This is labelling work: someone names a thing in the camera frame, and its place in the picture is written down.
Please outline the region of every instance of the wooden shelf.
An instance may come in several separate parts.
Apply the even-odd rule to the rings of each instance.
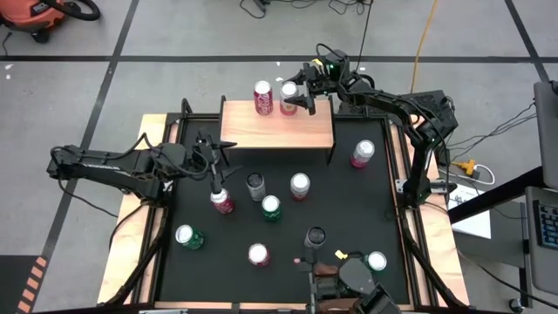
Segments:
[[[233,148],[331,148],[334,143],[330,102],[316,100],[316,114],[298,108],[291,116],[273,102],[267,116],[255,110],[253,100],[225,101],[222,107],[221,140]]]

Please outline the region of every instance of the keyboard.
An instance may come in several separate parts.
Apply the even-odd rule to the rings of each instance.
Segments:
[[[534,208],[539,245],[558,250],[558,208],[540,203]]]

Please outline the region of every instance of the concrete floor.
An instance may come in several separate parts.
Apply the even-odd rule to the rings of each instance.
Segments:
[[[29,35],[14,33],[6,44],[11,57],[0,57],[2,255],[44,252],[62,196],[44,172],[48,150],[79,144],[91,113],[102,109],[90,148],[123,151],[134,142],[143,113],[176,112],[183,97],[195,112],[214,113],[222,94],[228,99],[250,99],[256,80],[278,86],[277,77],[294,75],[305,60],[278,65],[277,60],[286,59],[281,56],[314,55],[318,42],[357,55],[366,19],[354,9],[339,16],[326,1],[305,10],[273,2],[262,20],[249,17],[238,8],[238,1],[231,0],[96,3],[103,12],[101,20],[69,19],[52,34],[49,44],[35,44]],[[254,9],[251,1],[245,4]],[[513,4],[539,56],[554,57],[541,62],[548,61],[544,69],[550,78],[558,79],[558,22],[554,18],[558,2],[515,0]],[[431,6],[432,0],[377,0],[364,55],[413,56]],[[130,26],[126,14],[131,27],[121,34],[123,25]],[[0,38],[6,33],[0,29]],[[123,46],[117,44],[119,38]],[[533,83],[540,79],[504,0],[440,1],[422,55],[456,57],[419,65],[415,86],[417,92],[442,89],[453,97],[460,126],[452,142],[488,133],[527,107]],[[126,56],[146,57],[133,62]],[[208,56],[247,57],[209,60]],[[513,58],[495,64],[483,58],[489,56]],[[473,59],[477,63],[471,63],[470,57],[478,57]],[[412,58],[386,60],[393,62],[361,66],[378,88],[408,92]],[[512,179],[540,165],[536,123],[529,121],[486,140],[467,157],[494,171],[495,186]],[[15,180],[8,184],[5,178]],[[114,213],[121,201],[113,188],[87,181],[78,183],[76,194]],[[62,218],[56,249],[47,256],[50,266],[35,311],[89,307],[97,300],[115,220],[80,201],[72,201]],[[479,262],[518,284],[517,269]],[[507,311],[507,300],[517,297],[516,293],[469,262],[461,265],[471,303],[485,310]],[[537,295],[558,302],[558,297]],[[535,304],[530,312],[549,313],[550,309]]]

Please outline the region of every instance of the vacuum hose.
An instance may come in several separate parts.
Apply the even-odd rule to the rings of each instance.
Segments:
[[[68,15],[70,17],[75,17],[83,21],[96,21],[101,17],[101,12],[99,7],[92,0],[79,0],[81,3],[85,4],[91,9],[91,13],[82,13],[72,10],[70,7],[65,6],[63,3],[60,4],[57,0],[41,0],[41,2],[47,4],[54,10],[59,10],[60,12]]]

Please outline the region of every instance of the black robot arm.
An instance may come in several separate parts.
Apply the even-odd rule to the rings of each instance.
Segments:
[[[349,59],[342,51],[330,50],[326,57],[319,56],[317,63],[315,66],[304,63],[302,70],[289,79],[303,85],[306,93],[285,101],[308,109],[312,115],[316,113],[314,98],[317,95],[336,93],[339,99],[351,106],[371,106],[389,113],[391,120],[402,127],[414,147],[411,175],[398,187],[401,204],[405,208],[423,204],[432,192],[426,176],[432,151],[458,126],[451,99],[444,98],[440,103],[426,107],[415,101],[412,95],[400,97],[377,90],[372,78],[349,70]],[[423,120],[415,127],[412,116]]]
[[[142,140],[148,148],[135,149]],[[188,154],[181,144],[163,143],[154,147],[142,134],[124,153],[84,150],[73,145],[54,147],[46,171],[53,179],[96,181],[134,193],[146,204],[163,206],[164,184],[179,178],[200,181],[210,175],[211,188],[219,193],[222,182],[236,169],[221,170],[215,165],[215,157],[223,148],[234,145],[214,143],[201,129],[192,153]]]

